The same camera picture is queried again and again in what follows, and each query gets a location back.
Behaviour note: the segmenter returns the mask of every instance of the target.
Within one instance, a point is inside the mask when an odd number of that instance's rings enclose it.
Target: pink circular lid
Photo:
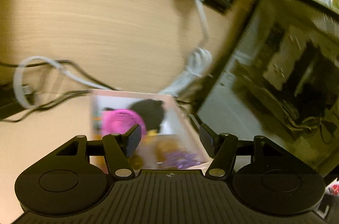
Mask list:
[[[116,109],[102,112],[101,134],[126,133],[132,126],[139,124],[141,134],[146,135],[146,126],[140,115],[129,109]]]

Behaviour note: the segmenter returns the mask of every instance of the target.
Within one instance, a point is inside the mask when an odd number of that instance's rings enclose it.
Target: white power cord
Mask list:
[[[208,42],[207,20],[203,8],[204,0],[194,0],[197,7],[200,25],[203,33],[203,40],[192,54],[189,56],[185,70],[175,79],[175,81],[167,88],[159,92],[159,94],[167,94],[178,97],[198,77],[202,77],[212,63],[211,53],[203,49],[202,46]]]
[[[69,70],[67,70],[62,64],[58,63],[57,61],[54,61],[50,58],[44,57],[44,56],[33,56],[29,57],[25,60],[23,60],[19,66],[15,69],[14,72],[14,78],[13,78],[13,89],[14,89],[14,95],[16,100],[20,103],[20,105],[26,109],[29,108],[35,108],[38,105],[32,105],[30,104],[26,97],[25,97],[25,91],[23,87],[23,82],[22,82],[22,77],[23,77],[23,72],[25,67],[33,60],[42,60],[44,62],[47,62],[49,65],[53,66],[55,69],[59,70],[62,74],[65,76],[69,77],[70,79],[79,82],[81,84],[87,85],[92,88],[98,88],[98,89],[104,89],[104,90],[109,90],[109,88],[104,87],[99,84],[94,84],[92,82],[86,81],[82,78],[79,78],[72,74]]]

